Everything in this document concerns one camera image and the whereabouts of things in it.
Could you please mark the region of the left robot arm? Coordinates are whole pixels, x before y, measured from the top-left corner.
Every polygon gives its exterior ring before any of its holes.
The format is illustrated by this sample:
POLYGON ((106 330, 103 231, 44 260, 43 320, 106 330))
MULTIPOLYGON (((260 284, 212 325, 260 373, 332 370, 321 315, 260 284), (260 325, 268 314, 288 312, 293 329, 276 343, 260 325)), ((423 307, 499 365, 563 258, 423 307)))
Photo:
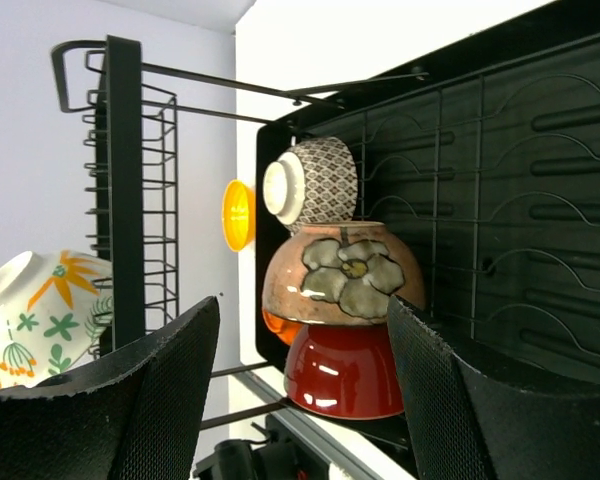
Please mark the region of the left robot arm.
POLYGON ((275 431, 264 440, 229 439, 196 463, 192 476, 207 480, 308 479, 295 445, 275 431))

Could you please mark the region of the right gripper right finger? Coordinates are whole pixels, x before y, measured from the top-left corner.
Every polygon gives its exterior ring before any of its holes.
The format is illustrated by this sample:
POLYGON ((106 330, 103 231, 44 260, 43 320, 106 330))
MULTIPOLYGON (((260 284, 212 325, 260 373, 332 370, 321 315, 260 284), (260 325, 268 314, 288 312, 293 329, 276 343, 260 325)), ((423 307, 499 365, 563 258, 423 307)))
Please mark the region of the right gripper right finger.
POLYGON ((394 296, 388 331, 422 479, 600 479, 600 384, 504 355, 394 296))

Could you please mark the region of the pink flower bowl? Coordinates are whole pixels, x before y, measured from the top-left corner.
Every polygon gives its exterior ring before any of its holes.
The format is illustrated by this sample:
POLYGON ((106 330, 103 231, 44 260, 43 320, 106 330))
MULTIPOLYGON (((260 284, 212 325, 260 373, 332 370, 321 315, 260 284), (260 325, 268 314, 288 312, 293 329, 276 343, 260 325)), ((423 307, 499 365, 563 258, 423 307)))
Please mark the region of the pink flower bowl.
POLYGON ((426 306, 412 250, 375 221, 303 224, 273 254, 262 309, 306 324, 370 326, 387 321, 390 297, 426 306))

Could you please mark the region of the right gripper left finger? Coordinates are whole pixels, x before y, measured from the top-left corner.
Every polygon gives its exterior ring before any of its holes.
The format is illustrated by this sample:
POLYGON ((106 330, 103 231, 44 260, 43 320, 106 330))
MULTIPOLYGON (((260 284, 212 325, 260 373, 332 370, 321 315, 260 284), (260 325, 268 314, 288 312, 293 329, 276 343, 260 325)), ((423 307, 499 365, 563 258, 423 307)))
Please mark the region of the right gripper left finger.
POLYGON ((187 479, 218 342, 209 296, 36 387, 0 389, 0 479, 187 479))

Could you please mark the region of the yellow bowl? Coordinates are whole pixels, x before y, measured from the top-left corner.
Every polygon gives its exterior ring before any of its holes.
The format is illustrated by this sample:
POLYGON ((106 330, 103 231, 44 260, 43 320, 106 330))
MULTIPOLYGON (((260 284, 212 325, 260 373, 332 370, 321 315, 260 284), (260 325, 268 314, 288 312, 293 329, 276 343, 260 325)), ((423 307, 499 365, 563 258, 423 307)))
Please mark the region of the yellow bowl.
POLYGON ((222 202, 222 227, 227 246, 239 252, 255 238, 256 195, 240 180, 231 180, 222 202))

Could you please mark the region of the white floral bowl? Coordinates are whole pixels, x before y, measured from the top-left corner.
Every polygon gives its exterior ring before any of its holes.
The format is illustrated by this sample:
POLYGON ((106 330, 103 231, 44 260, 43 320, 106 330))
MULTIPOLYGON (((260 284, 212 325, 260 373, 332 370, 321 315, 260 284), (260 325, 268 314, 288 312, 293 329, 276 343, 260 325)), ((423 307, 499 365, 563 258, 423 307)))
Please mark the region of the white floral bowl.
POLYGON ((0 389, 72 367, 113 320, 112 263, 73 250, 25 251, 0 267, 0 389))

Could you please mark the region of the red bowl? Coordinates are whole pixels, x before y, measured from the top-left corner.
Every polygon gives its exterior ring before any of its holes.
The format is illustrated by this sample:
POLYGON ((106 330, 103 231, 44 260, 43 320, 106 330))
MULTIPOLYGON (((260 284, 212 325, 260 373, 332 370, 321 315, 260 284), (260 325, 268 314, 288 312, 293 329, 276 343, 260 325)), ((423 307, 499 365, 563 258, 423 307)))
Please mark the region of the red bowl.
POLYGON ((376 420, 404 411, 387 326, 307 325, 291 343, 284 388, 326 417, 376 420))

